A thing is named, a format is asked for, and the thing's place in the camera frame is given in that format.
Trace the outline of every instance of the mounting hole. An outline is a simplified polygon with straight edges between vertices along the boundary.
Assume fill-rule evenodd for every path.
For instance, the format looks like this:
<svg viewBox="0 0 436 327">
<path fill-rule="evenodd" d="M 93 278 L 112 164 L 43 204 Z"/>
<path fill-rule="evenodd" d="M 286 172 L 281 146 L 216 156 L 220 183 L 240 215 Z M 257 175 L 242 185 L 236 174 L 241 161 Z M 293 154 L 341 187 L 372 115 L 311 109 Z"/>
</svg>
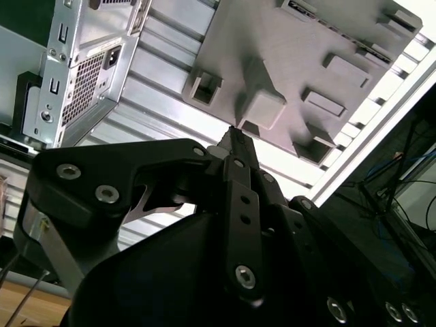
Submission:
<svg viewBox="0 0 436 327">
<path fill-rule="evenodd" d="M 305 244 L 305 249 L 306 249 L 306 251 L 309 252 L 309 253 L 312 253 L 312 252 L 313 252 L 313 249 L 312 249 L 312 247 L 311 247 L 309 244 Z"/>
<path fill-rule="evenodd" d="M 246 196 L 241 196 L 240 199 L 241 199 L 242 202 L 244 202 L 245 204 L 250 204 L 250 199 L 247 198 Z"/>
<path fill-rule="evenodd" d="M 41 119 L 45 121 L 46 123 L 52 123 L 53 117 L 48 111 L 41 112 Z"/>
<path fill-rule="evenodd" d="M 240 220 L 242 220 L 245 225 L 249 225 L 251 223 L 251 219 L 244 215 L 240 216 Z"/>
</svg>

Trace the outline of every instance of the gray plastic part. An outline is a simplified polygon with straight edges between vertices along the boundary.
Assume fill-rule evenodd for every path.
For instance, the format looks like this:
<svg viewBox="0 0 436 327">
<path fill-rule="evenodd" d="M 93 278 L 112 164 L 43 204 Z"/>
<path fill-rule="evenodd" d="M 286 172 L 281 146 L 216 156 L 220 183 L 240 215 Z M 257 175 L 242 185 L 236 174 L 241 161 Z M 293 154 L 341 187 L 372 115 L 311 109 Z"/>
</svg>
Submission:
<svg viewBox="0 0 436 327">
<path fill-rule="evenodd" d="M 260 59 L 253 59 L 244 73 L 247 98 L 240 113 L 236 113 L 236 126 L 246 121 L 264 129 L 271 129 L 286 107 L 286 99 L 275 88 Z"/>
<path fill-rule="evenodd" d="M 309 22 L 295 19 L 281 9 L 283 0 L 221 0 L 182 90 L 183 100 L 230 125 L 242 126 L 249 134 L 289 153 L 296 152 L 294 143 L 303 146 L 312 143 L 313 136 L 307 123 L 334 138 L 411 38 L 395 40 L 377 26 L 377 18 L 386 12 L 403 9 L 393 0 L 304 1 L 316 8 L 316 19 Z M 300 1 L 295 3 L 300 9 L 306 8 Z M 379 44 L 392 55 L 389 57 L 392 60 L 383 61 L 383 56 L 377 56 L 377 53 L 371 53 L 373 60 L 366 58 L 366 53 L 356 55 L 358 46 L 355 40 Z M 362 88 L 334 74 L 323 66 L 331 54 L 352 63 L 371 79 Z M 245 108 L 256 95 L 257 88 L 252 86 L 252 82 L 247 82 L 245 76 L 253 58 L 262 60 L 274 89 L 287 102 L 270 129 L 268 121 L 259 124 L 250 120 L 242 122 Z M 378 58 L 382 59 L 376 65 L 374 62 Z M 220 91 L 209 105 L 191 96 L 198 71 L 223 80 Z M 307 89 L 346 110 L 336 116 L 305 103 L 302 97 Z"/>
<path fill-rule="evenodd" d="M 336 102 L 324 97 L 323 95 L 320 95 L 319 93 L 316 93 L 315 91 L 307 90 L 303 95 L 302 100 L 305 102 L 305 104 L 310 104 L 316 108 L 325 110 L 337 118 L 341 118 L 347 111 L 340 104 L 337 104 Z"/>
<path fill-rule="evenodd" d="M 422 28 L 422 21 L 414 16 L 413 14 L 407 14 L 405 11 L 403 10 L 397 10 L 393 16 L 406 23 L 407 25 L 409 25 L 410 27 L 413 27 L 414 29 L 421 29 Z"/>
<path fill-rule="evenodd" d="M 350 83 L 357 87 L 363 88 L 368 84 L 371 79 L 371 75 L 364 70 L 353 65 L 349 61 L 342 59 L 340 56 L 329 55 L 324 62 L 324 67 L 328 70 L 346 78 Z"/>
<path fill-rule="evenodd" d="M 221 78 L 199 70 L 189 96 L 193 101 L 209 106 L 221 90 L 222 84 Z"/>
<path fill-rule="evenodd" d="M 413 32 L 409 31 L 404 26 L 400 25 L 395 20 L 389 17 L 382 18 L 377 24 L 380 25 L 380 27 L 383 27 L 388 32 L 393 33 L 393 35 L 398 39 L 402 37 L 413 36 Z"/>
</svg>

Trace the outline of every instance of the screw hole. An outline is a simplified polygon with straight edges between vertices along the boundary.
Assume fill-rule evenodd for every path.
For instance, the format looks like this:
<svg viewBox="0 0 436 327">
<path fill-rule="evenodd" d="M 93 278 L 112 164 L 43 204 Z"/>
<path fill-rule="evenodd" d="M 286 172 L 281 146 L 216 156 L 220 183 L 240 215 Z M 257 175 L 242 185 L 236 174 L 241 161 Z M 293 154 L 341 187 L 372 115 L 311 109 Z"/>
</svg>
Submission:
<svg viewBox="0 0 436 327">
<path fill-rule="evenodd" d="M 53 118 L 52 115 L 48 111 L 41 112 L 41 119 L 45 121 L 46 123 L 52 123 Z"/>
<path fill-rule="evenodd" d="M 251 219 L 244 215 L 240 216 L 240 220 L 242 220 L 245 225 L 249 225 L 251 223 Z"/>
<path fill-rule="evenodd" d="M 76 171 L 75 171 L 74 169 L 72 169 L 72 168 L 64 168 L 64 169 L 62 170 L 62 172 L 63 172 L 65 175 L 70 175 L 70 176 L 73 176 L 73 175 L 76 174 Z"/>
<path fill-rule="evenodd" d="M 112 193 L 112 191 L 110 191 L 109 189 L 104 189 L 103 191 L 102 191 L 102 194 L 104 195 L 104 196 L 107 196 L 108 198 L 110 198 L 110 197 L 112 197 L 114 194 Z"/>
<path fill-rule="evenodd" d="M 241 199 L 245 204 L 250 204 L 250 199 L 247 198 L 246 196 L 241 196 L 240 199 Z"/>
</svg>

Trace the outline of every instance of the metal rod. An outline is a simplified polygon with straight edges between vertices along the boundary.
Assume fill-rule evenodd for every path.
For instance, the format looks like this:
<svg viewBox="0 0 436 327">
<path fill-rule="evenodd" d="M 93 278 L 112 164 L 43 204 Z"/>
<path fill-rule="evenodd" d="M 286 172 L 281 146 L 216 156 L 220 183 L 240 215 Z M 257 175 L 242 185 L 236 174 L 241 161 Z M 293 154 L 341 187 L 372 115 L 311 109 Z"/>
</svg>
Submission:
<svg viewBox="0 0 436 327">
<path fill-rule="evenodd" d="M 369 175 L 363 180 L 363 183 L 367 184 L 372 181 L 374 181 L 376 178 L 378 178 L 380 175 L 387 172 L 389 169 L 391 169 L 393 166 L 395 166 L 402 158 L 403 155 L 399 155 L 395 159 L 393 159 L 391 162 L 387 163 L 385 166 L 381 167 L 379 170 L 376 170 L 373 174 Z"/>
<path fill-rule="evenodd" d="M 0 272 L 0 288 L 2 288 L 3 283 L 6 280 L 7 273 L 15 266 L 15 263 L 18 261 L 20 254 L 17 253 L 14 257 L 7 263 L 6 267 L 3 268 Z"/>
<path fill-rule="evenodd" d="M 14 322 L 16 316 L 20 313 L 21 309 L 24 307 L 24 305 L 26 304 L 26 302 L 29 299 L 30 295 L 32 295 L 33 291 L 35 291 L 35 289 L 38 286 L 38 284 L 48 274 L 49 274 L 49 272 L 47 270 L 44 270 L 44 272 L 42 273 L 41 277 L 36 281 L 35 284 L 33 284 L 32 288 L 27 292 L 26 296 L 21 300 L 20 304 L 18 305 L 18 307 L 15 309 L 14 313 L 12 314 L 11 318 L 9 318 L 9 320 L 7 321 L 5 327 L 12 326 L 12 323 Z"/>
</svg>

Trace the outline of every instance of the metal enclosure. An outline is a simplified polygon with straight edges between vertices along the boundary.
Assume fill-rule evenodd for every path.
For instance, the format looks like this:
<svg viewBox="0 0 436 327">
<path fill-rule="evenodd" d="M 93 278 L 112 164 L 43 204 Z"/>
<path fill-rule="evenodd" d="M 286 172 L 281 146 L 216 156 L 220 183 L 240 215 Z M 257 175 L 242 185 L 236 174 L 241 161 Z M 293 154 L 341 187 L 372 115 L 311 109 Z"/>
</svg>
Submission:
<svg viewBox="0 0 436 327">
<path fill-rule="evenodd" d="M 56 0 L 43 81 L 27 102 L 24 135 L 58 147 L 74 122 L 116 106 L 150 4 Z"/>
</svg>

